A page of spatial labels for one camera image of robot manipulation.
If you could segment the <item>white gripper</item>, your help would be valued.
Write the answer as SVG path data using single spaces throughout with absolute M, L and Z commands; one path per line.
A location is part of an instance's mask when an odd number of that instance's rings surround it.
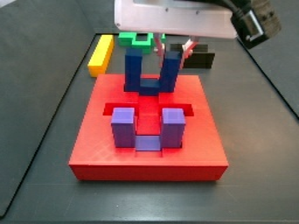
M 182 63 L 193 55 L 199 37 L 234 39 L 231 11 L 211 3 L 185 0 L 115 0 L 115 24 L 120 31 L 154 32 L 159 66 L 164 63 L 163 34 L 190 36 L 182 45 Z

